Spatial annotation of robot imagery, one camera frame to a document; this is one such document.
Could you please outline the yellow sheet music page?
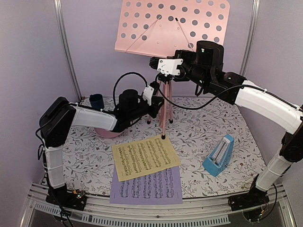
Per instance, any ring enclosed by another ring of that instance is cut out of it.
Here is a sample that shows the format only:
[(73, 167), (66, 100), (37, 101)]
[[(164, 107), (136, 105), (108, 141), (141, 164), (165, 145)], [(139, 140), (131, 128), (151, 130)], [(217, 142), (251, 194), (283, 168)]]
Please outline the yellow sheet music page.
[(181, 165), (168, 136), (113, 145), (112, 151), (120, 182)]

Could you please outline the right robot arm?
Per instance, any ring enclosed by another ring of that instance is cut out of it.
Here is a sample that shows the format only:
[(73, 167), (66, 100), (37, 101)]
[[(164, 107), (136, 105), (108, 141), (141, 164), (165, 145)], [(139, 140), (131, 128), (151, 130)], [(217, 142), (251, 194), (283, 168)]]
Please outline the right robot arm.
[(303, 158), (303, 108), (260, 88), (234, 72), (223, 72), (224, 47), (211, 41), (198, 41), (196, 51), (176, 50), (168, 59), (175, 63), (176, 81), (192, 81), (198, 94), (215, 97), (250, 109), (285, 129), (280, 151), (254, 179), (245, 195), (248, 206), (263, 199), (270, 186)]

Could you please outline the pink music stand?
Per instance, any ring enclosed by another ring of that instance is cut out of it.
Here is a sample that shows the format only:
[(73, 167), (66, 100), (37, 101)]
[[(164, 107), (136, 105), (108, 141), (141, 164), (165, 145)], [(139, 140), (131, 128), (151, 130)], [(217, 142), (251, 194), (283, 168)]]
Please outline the pink music stand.
[[(161, 59), (176, 50), (196, 51), (198, 41), (222, 45), (229, 4), (225, 0), (125, 0), (118, 25), (115, 50)], [(172, 88), (169, 75), (158, 72), (156, 96), (164, 97), (160, 126), (172, 121)]]

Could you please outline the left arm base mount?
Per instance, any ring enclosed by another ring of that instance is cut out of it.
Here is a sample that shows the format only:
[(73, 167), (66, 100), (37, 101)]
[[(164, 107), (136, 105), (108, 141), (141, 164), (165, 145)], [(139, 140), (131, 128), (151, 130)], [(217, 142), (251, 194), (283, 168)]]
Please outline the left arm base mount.
[(84, 211), (87, 197), (86, 195), (68, 192), (66, 189), (49, 189), (45, 201), (63, 208)]

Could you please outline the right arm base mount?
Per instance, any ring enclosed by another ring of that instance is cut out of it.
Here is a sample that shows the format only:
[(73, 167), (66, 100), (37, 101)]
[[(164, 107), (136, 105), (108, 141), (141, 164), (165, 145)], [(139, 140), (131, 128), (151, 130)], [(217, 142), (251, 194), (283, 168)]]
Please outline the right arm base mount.
[(269, 203), (269, 197), (266, 192), (247, 192), (228, 198), (228, 204), (232, 211), (248, 209), (267, 203)]

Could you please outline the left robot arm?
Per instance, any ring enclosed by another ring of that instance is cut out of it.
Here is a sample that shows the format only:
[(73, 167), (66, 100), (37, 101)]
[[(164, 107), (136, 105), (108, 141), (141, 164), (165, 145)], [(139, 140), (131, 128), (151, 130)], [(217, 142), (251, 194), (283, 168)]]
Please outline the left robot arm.
[(38, 132), (43, 141), (45, 170), (48, 183), (54, 189), (52, 198), (60, 205), (70, 202), (70, 194), (63, 177), (62, 150), (72, 126), (84, 126), (103, 129), (112, 133), (121, 133), (135, 124), (145, 115), (155, 118), (164, 99), (153, 95), (147, 88), (144, 98), (134, 89), (127, 89), (119, 95), (118, 104), (113, 111), (95, 110), (69, 102), (65, 97), (57, 98), (39, 120)]

